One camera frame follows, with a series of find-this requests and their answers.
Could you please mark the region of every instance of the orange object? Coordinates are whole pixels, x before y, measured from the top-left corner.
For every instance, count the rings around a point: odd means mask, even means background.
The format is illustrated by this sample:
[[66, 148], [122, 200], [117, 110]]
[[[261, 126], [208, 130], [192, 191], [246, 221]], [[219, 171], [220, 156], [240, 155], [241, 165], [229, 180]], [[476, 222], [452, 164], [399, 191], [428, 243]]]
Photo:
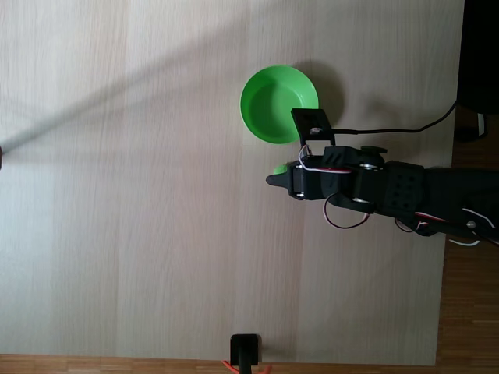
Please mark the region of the orange object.
[[[233, 372], [234, 374], [239, 374], [239, 370], [236, 369], [234, 366], [232, 366], [231, 364], [229, 364], [227, 361], [222, 361], [221, 362], [222, 364], [224, 364], [224, 366], [229, 369], [231, 372]], [[265, 370], [262, 371], [261, 373], [259, 374], [271, 374], [271, 370], [272, 370], [272, 365], [267, 365], [265, 367]]]

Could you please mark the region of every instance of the wooden table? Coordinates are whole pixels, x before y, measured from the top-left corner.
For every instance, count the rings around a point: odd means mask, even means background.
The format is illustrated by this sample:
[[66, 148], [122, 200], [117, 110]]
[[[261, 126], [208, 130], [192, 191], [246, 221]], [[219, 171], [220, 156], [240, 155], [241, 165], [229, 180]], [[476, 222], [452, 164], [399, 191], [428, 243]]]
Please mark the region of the wooden table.
[[[215, 359], [254, 332], [268, 361], [433, 364], [444, 236], [335, 231], [267, 186], [298, 147], [239, 95], [294, 65], [336, 126], [419, 127], [455, 99], [462, 7], [0, 3], [0, 351]], [[451, 128], [338, 143], [449, 165]]]

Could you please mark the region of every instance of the green bowl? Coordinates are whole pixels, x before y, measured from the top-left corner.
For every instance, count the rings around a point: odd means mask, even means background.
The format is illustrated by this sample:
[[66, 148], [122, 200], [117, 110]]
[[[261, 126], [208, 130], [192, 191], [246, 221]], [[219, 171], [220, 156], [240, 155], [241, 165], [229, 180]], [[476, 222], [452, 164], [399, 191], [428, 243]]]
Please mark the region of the green bowl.
[[270, 66], [249, 79], [241, 94], [241, 116], [258, 138], [272, 144], [299, 139], [291, 116], [293, 108], [319, 108], [310, 79], [291, 66]]

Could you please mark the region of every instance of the robotic arm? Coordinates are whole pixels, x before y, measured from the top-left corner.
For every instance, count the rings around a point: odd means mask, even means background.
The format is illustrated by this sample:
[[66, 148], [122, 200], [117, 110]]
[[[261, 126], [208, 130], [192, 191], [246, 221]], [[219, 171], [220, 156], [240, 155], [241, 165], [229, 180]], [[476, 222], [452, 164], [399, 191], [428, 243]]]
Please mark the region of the robotic arm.
[[[333, 130], [320, 109], [293, 109], [292, 116], [302, 152], [299, 160], [286, 164], [285, 172], [269, 175], [267, 183], [286, 188], [295, 199], [324, 199], [324, 216], [331, 225], [342, 228], [328, 219], [329, 203], [365, 213], [360, 224], [377, 213], [393, 217], [403, 231], [422, 236], [443, 232], [499, 241], [499, 172], [385, 162], [382, 148], [335, 146], [334, 134], [357, 130]], [[322, 156], [303, 157], [309, 140], [329, 140], [331, 146]]]

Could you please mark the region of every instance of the wooden floor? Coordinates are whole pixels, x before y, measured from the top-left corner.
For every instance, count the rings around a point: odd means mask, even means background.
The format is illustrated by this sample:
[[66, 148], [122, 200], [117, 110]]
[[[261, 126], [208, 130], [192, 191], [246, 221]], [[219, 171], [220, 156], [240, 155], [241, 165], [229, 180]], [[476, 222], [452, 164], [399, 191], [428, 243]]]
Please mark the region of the wooden floor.
[[[458, 109], [456, 126], [475, 120]], [[499, 117], [489, 118], [490, 134], [476, 143], [455, 144], [454, 167], [499, 169]], [[220, 362], [0, 355], [0, 373], [228, 372]], [[479, 373], [499, 372], [499, 249], [487, 243], [447, 243], [437, 366], [275, 364], [274, 373]]]

